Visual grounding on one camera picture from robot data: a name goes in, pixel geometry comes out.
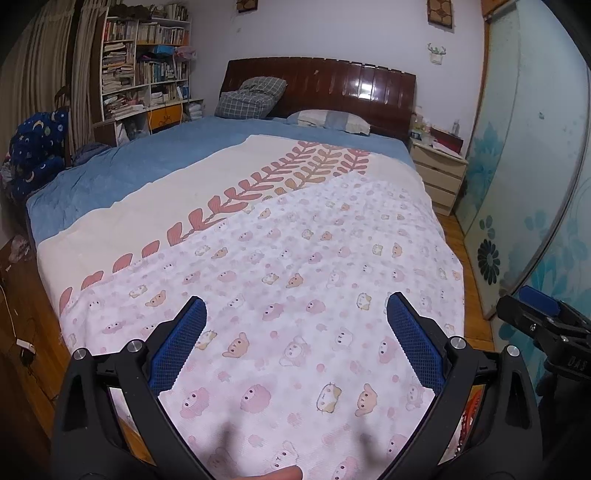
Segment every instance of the wooden headboard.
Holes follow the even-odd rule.
[[[354,113],[372,133],[406,141],[414,106],[411,73],[345,60],[268,57],[231,60],[221,92],[238,90],[257,76],[287,80],[287,90],[269,116],[288,117],[306,109]]]

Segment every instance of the white wall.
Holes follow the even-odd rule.
[[[197,60],[191,96],[217,104],[228,60],[302,56],[359,61],[417,76],[416,104],[445,129],[460,119],[472,132],[480,92],[484,26],[479,0],[453,0],[453,32],[427,23],[426,0],[259,0],[238,14],[235,0],[188,0]],[[427,44],[445,46],[443,64],[429,61]]]

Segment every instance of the blue bedsheet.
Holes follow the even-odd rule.
[[[267,120],[210,116],[111,148],[85,165],[61,172],[27,201],[35,244],[57,235],[92,210],[109,208],[147,183],[256,134],[360,148],[398,158],[414,168],[400,140]]]

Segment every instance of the orange cabinet door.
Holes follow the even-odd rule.
[[[165,125],[175,124],[181,121],[183,116],[182,105],[163,106],[148,113],[148,122],[150,130],[164,127]]]

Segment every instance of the pillowcase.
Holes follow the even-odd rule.
[[[371,126],[360,116],[333,110],[303,110],[287,117],[290,125],[301,127],[323,127],[350,134],[369,135]]]
[[[287,82],[275,77],[254,77],[243,82],[239,90],[220,95],[215,115],[245,120],[265,118],[287,88]]]

